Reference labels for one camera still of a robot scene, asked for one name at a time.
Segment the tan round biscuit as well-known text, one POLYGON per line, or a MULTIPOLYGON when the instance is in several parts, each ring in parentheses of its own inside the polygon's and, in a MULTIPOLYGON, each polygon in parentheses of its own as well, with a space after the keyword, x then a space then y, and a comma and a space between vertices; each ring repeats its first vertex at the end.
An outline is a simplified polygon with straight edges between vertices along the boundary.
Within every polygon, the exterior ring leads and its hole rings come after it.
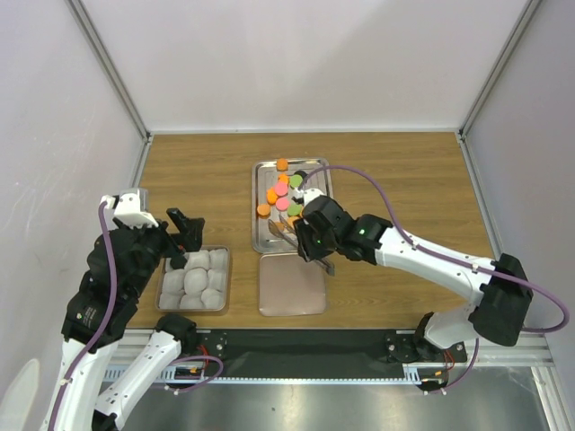
POLYGON ((294 215, 294 216, 290 216, 290 217, 287 219, 287 222, 288 222, 288 224, 289 224, 291 227, 293 227, 295 221, 297 221, 297 220, 299 220, 299 219, 300 219, 299 216, 294 215))

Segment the rose gold cookie tin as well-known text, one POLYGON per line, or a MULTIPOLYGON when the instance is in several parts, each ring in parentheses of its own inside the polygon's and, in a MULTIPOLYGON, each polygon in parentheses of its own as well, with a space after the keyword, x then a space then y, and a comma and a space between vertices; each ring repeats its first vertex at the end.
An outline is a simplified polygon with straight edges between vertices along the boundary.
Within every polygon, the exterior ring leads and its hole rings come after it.
POLYGON ((161 264, 155 307, 161 312, 221 315, 228 309, 232 256, 223 245, 186 252, 183 268, 161 264))

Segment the silver metal tongs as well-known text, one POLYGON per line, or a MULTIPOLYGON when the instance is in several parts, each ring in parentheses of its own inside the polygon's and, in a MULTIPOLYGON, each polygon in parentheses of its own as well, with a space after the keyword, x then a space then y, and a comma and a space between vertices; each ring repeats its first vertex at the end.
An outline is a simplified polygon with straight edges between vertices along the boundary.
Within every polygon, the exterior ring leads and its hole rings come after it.
POLYGON ((305 254, 303 247, 300 245, 299 240, 296 237, 296 230, 282 216, 279 218, 278 222, 269 220, 267 222, 267 226, 269 232, 274 237, 286 242, 297 250, 306 262, 315 263, 330 277, 335 276, 335 265, 331 261, 326 258, 312 259, 305 254))

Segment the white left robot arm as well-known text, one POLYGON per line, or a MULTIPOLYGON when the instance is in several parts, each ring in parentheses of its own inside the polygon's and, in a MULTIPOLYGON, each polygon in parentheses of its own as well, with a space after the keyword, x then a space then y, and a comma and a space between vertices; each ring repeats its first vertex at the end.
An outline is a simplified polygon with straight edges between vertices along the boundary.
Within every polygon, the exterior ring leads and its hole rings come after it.
POLYGON ((165 258, 178 267, 203 243, 204 218, 189 218, 178 208, 166 214, 177 228, 151 218, 142 225, 114 216, 115 229, 98 210, 101 235, 87 257, 78 292, 68 302, 62 326, 62 358, 43 430, 119 430, 155 378, 176 359, 198 348, 195 322, 168 313, 155 325, 145 349, 104 396, 98 390, 108 364, 135 315, 139 299, 165 258))

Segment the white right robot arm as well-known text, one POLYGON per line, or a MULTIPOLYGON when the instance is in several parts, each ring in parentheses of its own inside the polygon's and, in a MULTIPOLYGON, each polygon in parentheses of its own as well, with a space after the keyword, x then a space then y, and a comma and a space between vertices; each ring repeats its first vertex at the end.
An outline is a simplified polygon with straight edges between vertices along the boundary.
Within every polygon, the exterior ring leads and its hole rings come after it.
POLYGON ((311 189, 296 202, 297 253, 307 262, 333 253, 351 261, 400 269, 443 286, 466 303, 449 312, 429 312, 413 339, 415 354, 433 361, 457 342, 483 338, 503 347, 517 344, 533 299, 519 259, 496 260, 462 252, 401 231, 376 215, 352 217, 333 198, 311 189))

